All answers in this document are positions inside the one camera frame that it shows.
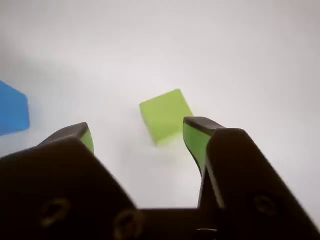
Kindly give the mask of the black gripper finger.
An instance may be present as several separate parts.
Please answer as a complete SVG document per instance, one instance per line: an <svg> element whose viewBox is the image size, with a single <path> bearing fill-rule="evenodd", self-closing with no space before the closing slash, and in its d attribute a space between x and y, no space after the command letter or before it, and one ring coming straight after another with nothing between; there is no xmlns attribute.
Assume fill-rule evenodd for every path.
<svg viewBox="0 0 320 240"><path fill-rule="evenodd" d="M94 156L87 123L1 157L1 239L137 240L142 232L142 213Z"/></svg>
<svg viewBox="0 0 320 240"><path fill-rule="evenodd" d="M203 116L183 119L183 140L208 174L222 213L222 234L234 240L317 240L320 232L264 154L241 128Z"/></svg>

